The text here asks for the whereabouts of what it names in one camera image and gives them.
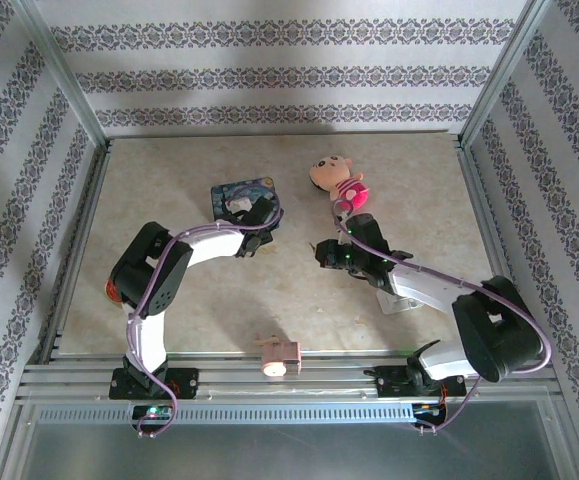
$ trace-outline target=white wall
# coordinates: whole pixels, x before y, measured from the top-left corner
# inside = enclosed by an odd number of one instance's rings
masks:
[[[41,0],[109,136],[457,133],[525,0]]]
[[[54,307],[93,146],[0,0],[0,440],[23,365]]]
[[[472,152],[579,433],[579,1],[553,4]]]

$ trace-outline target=small pink object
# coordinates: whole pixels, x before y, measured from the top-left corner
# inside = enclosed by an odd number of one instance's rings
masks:
[[[300,344],[270,339],[262,346],[262,373],[268,377],[297,375],[302,367]]]
[[[350,158],[332,155],[314,163],[309,170],[309,176],[316,187],[329,192],[332,202],[344,198],[349,200],[356,210],[369,198],[369,189],[362,184],[362,173],[351,175],[349,168],[352,164]],[[342,208],[349,210],[348,205],[343,205]]]

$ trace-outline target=toy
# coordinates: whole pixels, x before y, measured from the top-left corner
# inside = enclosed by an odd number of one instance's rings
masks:
[[[349,168],[352,164],[350,158],[332,155],[314,163],[309,176],[316,187],[329,192],[332,202],[344,198],[357,210],[367,201],[369,189],[361,183],[362,173],[351,175]]]

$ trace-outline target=aluminum frame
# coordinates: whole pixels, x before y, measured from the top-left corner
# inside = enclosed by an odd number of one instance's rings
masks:
[[[469,118],[460,132],[460,143],[465,149],[468,149],[478,135],[478,131],[498,100],[500,92],[551,4],[552,0],[528,0],[522,9],[511,38],[491,69],[491,75],[478,95]]]
[[[77,219],[78,221],[76,222],[79,230],[76,232],[73,244],[70,246],[72,255],[68,257],[69,260],[65,267],[65,282],[58,293],[55,315],[50,319],[44,341],[39,346],[39,363],[47,363],[51,359],[52,354],[55,354],[56,342],[59,342],[61,331],[67,320],[69,305],[71,304],[71,299],[76,288],[80,264],[82,263],[87,238],[91,231],[91,224],[93,223],[93,217],[96,212],[96,206],[98,198],[100,197],[100,191],[102,190],[110,156],[111,145],[107,148],[101,148],[100,151],[94,154],[91,160],[90,178],[85,182],[85,190],[82,192],[84,196],[82,200],[84,201],[82,217]]]
[[[465,178],[467,192],[471,200],[476,222],[480,230],[480,236],[485,247],[485,253],[489,259],[491,270],[496,275],[502,275],[511,278],[511,271],[504,255],[504,249],[500,242],[495,229],[493,214],[485,202],[485,191],[478,176],[476,163],[469,149],[463,149],[462,146],[456,145],[456,154],[462,169],[462,175]]]
[[[108,139],[102,126],[34,0],[11,0],[11,6],[38,47],[56,83],[67,97],[89,138],[97,147],[105,147]]]
[[[397,354],[308,355],[304,358],[300,376],[270,381],[260,372],[258,358],[216,359],[173,355],[170,359],[172,367],[200,370],[197,398],[181,401],[181,408],[193,406],[200,410],[226,411],[246,406],[249,411],[261,412],[283,407],[319,410],[362,409],[363,405],[366,409],[376,406],[393,408],[397,405],[409,407],[410,398],[379,398],[373,378],[363,373],[365,369],[377,365],[405,363],[405,356]],[[105,423],[104,420],[95,420],[96,412],[110,406],[129,409],[132,405],[156,403],[109,399],[111,375],[113,369],[120,366],[120,358],[89,357],[55,360],[48,365],[28,365],[22,375],[5,442],[0,450],[0,478],[21,477],[34,429],[48,409],[78,409],[86,414],[80,415],[81,419],[72,418],[65,423],[90,424],[94,421]],[[466,386],[471,388],[473,379],[467,379]],[[437,400],[436,397],[422,397],[416,402]],[[461,399],[448,401],[450,406],[455,406]],[[512,375],[500,384],[483,384],[478,387],[473,401],[535,402],[560,478],[579,478],[579,443],[552,368],[545,368],[533,375]],[[224,424],[225,420],[217,415],[212,418],[207,416],[207,420],[201,423]],[[305,420],[302,423],[318,422]]]

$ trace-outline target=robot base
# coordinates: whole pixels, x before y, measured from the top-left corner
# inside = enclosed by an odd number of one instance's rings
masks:
[[[125,357],[125,367],[113,371],[111,386],[109,387],[110,400],[167,400],[169,395],[153,384],[146,375],[140,381],[136,379],[136,372],[132,372],[131,365]],[[198,369],[196,368],[167,368],[166,363],[154,375],[164,381],[179,400],[193,400],[198,390]]]
[[[432,388],[423,388],[412,384],[407,367],[404,365],[374,367],[373,370],[365,370],[365,375],[375,379],[379,398],[440,397],[442,385],[447,389],[448,397],[464,397],[467,394],[464,377],[447,377],[436,382]]]

